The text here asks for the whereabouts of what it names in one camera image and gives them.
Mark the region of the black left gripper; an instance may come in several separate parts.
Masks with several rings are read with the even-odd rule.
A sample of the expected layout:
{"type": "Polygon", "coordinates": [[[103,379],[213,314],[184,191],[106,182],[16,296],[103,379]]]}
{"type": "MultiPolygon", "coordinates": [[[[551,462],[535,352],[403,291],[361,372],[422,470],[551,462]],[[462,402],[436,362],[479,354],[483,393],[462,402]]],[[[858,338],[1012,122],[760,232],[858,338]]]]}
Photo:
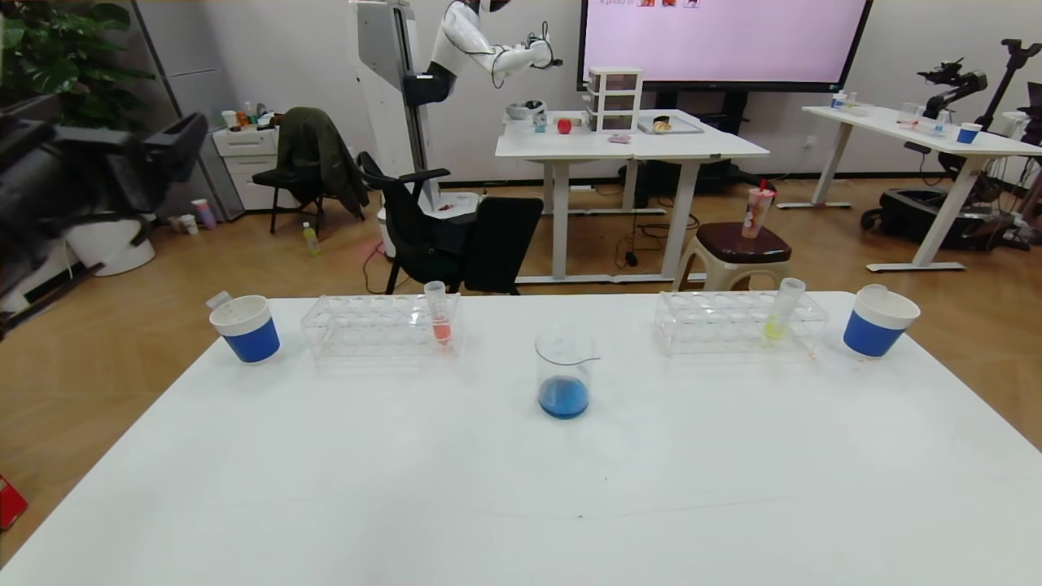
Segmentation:
{"type": "Polygon", "coordinates": [[[145,214],[160,207],[168,184],[189,181],[208,133],[202,112],[143,142],[134,135],[59,126],[45,148],[57,163],[45,193],[47,215],[145,214]]]}

